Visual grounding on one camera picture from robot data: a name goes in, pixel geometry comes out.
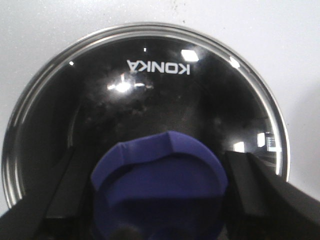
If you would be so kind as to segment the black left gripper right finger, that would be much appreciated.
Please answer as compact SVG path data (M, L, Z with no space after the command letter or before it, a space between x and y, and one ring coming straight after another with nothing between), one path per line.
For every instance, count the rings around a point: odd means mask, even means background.
M227 151L224 219L230 240L318 240L320 203L251 153Z

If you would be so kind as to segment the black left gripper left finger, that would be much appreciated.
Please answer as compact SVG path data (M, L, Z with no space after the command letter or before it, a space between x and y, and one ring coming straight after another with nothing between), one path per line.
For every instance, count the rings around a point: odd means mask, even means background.
M85 202L94 166L92 151L69 149L58 163L0 218L2 240L86 240Z

